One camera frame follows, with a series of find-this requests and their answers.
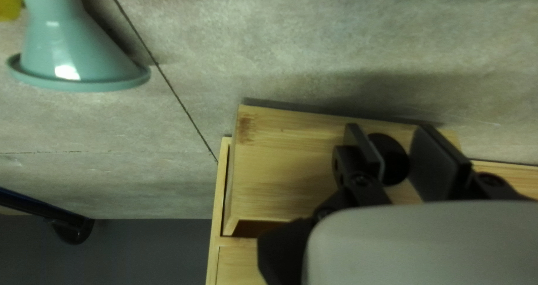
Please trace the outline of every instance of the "gray concrete surface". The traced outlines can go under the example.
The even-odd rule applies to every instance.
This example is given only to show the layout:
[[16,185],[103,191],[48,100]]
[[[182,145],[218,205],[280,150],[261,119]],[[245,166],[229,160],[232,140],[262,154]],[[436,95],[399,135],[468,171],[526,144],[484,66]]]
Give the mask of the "gray concrete surface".
[[[184,216],[183,203],[170,209],[155,199],[150,216],[208,218],[215,161],[166,80],[213,152],[249,97],[427,121],[456,130],[469,157],[538,164],[538,0],[117,0],[154,60],[114,0],[84,1],[129,55],[152,65],[153,79],[129,91],[69,94],[15,82],[1,66],[0,152],[35,155],[24,177],[36,187],[52,154],[33,152],[83,151],[69,153],[81,163],[117,152],[136,166],[170,152],[176,168],[159,173],[177,179],[177,191],[198,185],[207,195]],[[25,21],[0,23],[1,60],[19,51]],[[110,164],[114,177],[94,185],[96,194],[131,179],[127,160]],[[56,166],[48,183],[70,175],[69,166]],[[139,183],[147,193],[155,185]],[[55,189],[36,197],[67,204]],[[126,210],[123,198],[112,193],[111,215],[148,217]],[[90,198],[80,204],[103,214]]]

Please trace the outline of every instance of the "black bracket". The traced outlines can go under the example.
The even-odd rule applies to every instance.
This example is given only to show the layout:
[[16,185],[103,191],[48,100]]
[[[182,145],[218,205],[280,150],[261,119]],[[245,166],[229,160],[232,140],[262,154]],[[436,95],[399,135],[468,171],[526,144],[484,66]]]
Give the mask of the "black bracket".
[[392,137],[366,135],[346,124],[344,145],[333,150],[338,191],[308,219],[297,219],[258,238],[258,268],[268,285],[300,285],[308,237],[313,227],[335,211],[391,204],[383,186],[409,178],[424,201],[463,199],[533,200],[501,177],[475,172],[472,163],[430,125],[418,126],[409,157]]
[[1,187],[0,205],[44,217],[58,237],[71,245],[81,244],[88,239],[95,222],[80,214]]

